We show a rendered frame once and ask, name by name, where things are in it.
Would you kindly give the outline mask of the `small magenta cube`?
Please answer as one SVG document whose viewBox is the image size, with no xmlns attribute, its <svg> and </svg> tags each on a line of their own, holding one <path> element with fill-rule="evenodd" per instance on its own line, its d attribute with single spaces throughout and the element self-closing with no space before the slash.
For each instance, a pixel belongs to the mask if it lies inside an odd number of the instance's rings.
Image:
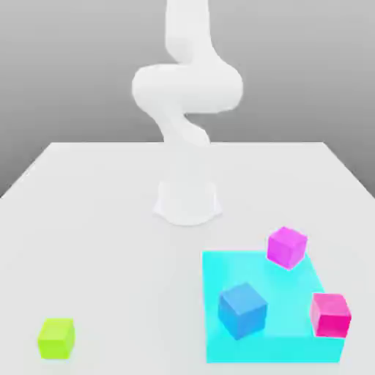
<svg viewBox="0 0 375 375">
<path fill-rule="evenodd" d="M 304 234 L 281 227 L 268 239 L 267 259 L 286 270 L 292 270 L 304 258 L 307 241 Z"/>
</svg>

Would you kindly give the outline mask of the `small blue cube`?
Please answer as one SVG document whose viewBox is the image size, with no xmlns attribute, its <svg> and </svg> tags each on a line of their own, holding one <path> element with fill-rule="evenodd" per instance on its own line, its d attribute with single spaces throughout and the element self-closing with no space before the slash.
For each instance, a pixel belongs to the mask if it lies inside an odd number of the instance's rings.
<svg viewBox="0 0 375 375">
<path fill-rule="evenodd" d="M 220 293 L 218 317 L 235 340 L 263 330 L 267 310 L 267 301 L 249 283 Z"/>
</svg>

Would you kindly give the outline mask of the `small pink cube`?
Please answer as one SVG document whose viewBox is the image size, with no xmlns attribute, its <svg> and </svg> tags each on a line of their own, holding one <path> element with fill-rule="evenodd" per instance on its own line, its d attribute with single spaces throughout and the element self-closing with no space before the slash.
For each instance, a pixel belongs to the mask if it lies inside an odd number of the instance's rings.
<svg viewBox="0 0 375 375">
<path fill-rule="evenodd" d="M 315 336 L 345 338 L 352 314 L 342 294 L 313 293 L 310 318 Z"/>
</svg>

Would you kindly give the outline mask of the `small lime green cube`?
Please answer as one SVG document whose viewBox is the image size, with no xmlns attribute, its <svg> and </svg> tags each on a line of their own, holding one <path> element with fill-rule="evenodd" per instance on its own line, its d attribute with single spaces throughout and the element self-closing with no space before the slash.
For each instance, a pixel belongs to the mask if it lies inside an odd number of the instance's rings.
<svg viewBox="0 0 375 375">
<path fill-rule="evenodd" d="M 47 318 L 37 339 L 42 359 L 66 360 L 75 344 L 75 326 L 71 318 Z"/>
</svg>

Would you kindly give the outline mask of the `large cyan box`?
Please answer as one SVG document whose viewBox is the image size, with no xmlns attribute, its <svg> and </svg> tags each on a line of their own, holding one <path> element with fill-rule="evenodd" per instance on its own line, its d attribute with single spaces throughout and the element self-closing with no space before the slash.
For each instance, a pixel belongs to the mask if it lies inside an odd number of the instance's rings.
<svg viewBox="0 0 375 375">
<path fill-rule="evenodd" d="M 309 257 L 285 270 L 263 251 L 204 251 L 202 281 L 208 363 L 337 363 L 345 340 L 317 337 L 310 308 L 324 291 Z M 220 294 L 249 283 L 267 302 L 265 327 L 239 340 L 218 316 Z"/>
</svg>

